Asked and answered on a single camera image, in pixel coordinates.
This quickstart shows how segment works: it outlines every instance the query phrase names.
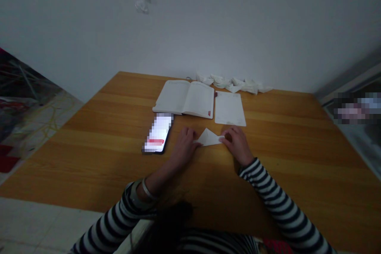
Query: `open notebook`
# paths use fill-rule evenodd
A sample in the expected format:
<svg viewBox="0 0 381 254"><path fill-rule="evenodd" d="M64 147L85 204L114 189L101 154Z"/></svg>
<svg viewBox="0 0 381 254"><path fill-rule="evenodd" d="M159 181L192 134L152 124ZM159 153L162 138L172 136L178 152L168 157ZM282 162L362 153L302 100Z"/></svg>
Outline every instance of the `open notebook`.
<svg viewBox="0 0 381 254"><path fill-rule="evenodd" d="M212 119L214 88L198 81L167 81L153 112L189 114Z"/></svg>

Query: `striped shirt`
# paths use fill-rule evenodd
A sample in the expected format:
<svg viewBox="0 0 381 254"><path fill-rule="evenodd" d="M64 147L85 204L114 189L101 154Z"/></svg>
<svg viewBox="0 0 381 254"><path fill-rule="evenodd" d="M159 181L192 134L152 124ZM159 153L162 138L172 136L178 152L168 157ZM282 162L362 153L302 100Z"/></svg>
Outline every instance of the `striped shirt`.
<svg viewBox="0 0 381 254"><path fill-rule="evenodd" d="M257 158L250 165L241 168L238 175L257 191L278 224L285 242L279 242L279 247L273 247L269 241L250 235L188 228L182 233L179 252L256 254L260 253L261 247L268 247L275 252L282 249L283 252L279 253L291 253L291 249L294 253L336 253ZM136 188L140 182L139 180L127 185L121 200L74 244L72 254L113 253L140 219L155 216L154 202L143 203L137 196Z"/></svg>

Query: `person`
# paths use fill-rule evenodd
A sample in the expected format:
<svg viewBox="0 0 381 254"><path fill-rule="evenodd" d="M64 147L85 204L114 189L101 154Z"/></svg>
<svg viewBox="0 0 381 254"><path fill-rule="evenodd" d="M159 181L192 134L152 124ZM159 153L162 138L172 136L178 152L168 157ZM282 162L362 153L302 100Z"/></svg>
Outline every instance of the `person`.
<svg viewBox="0 0 381 254"><path fill-rule="evenodd" d="M192 206L179 202L161 212L154 208L165 184L192 159L199 143L195 131L180 132L170 159L144 179L131 182L122 198L74 244L71 253L113 253L140 219L155 216L132 253L335 253L307 216L254 158L241 128L224 131L221 142L240 163L238 175L250 183L278 224L285 241L267 241L250 235L188 228Z"/></svg>

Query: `white wall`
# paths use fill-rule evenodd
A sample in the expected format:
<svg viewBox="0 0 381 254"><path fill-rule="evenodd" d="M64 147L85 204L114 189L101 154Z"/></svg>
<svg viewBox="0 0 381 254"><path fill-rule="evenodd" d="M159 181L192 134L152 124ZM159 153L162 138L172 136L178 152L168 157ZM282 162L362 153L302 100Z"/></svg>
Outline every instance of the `white wall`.
<svg viewBox="0 0 381 254"><path fill-rule="evenodd" d="M117 71L314 92L381 43L381 0L0 0L0 47L87 101Z"/></svg>

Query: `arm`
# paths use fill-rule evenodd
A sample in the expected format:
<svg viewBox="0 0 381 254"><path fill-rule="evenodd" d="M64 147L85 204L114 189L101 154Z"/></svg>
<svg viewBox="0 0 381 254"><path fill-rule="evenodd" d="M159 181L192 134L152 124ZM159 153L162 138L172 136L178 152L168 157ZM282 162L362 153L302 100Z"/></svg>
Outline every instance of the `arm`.
<svg viewBox="0 0 381 254"><path fill-rule="evenodd" d="M269 175L258 158L253 158L246 136L237 126L226 130L232 142L222 139L237 161L242 165L238 175L248 181L263 200L275 219L286 242L296 253L335 253L335 250Z"/></svg>
<svg viewBox="0 0 381 254"><path fill-rule="evenodd" d="M165 184L190 161L195 149L201 145L193 143L194 134L193 129L184 128L170 159L146 178L146 187L151 195L159 196ZM121 200L82 235L71 253L114 253L140 219L156 215L156 202L148 197L141 182L138 180L127 185Z"/></svg>

